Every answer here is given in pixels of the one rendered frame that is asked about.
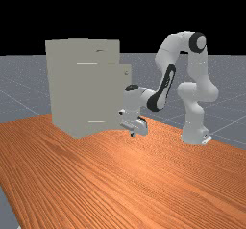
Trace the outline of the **pale grey cabinet drawer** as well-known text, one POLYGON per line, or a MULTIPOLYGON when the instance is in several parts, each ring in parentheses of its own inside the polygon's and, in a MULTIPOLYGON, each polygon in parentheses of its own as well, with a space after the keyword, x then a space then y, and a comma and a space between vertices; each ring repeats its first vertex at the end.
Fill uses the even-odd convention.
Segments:
POLYGON ((81 71, 81 118, 87 134, 121 129, 125 87, 132 82, 129 64, 78 63, 81 71))

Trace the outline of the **pale grey cabinet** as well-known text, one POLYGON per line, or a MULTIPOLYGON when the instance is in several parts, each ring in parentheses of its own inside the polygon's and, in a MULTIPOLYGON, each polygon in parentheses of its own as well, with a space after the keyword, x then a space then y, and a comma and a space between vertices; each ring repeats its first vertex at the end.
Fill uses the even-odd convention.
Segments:
POLYGON ((45 42, 52 122, 74 138, 119 127, 119 42, 45 42))

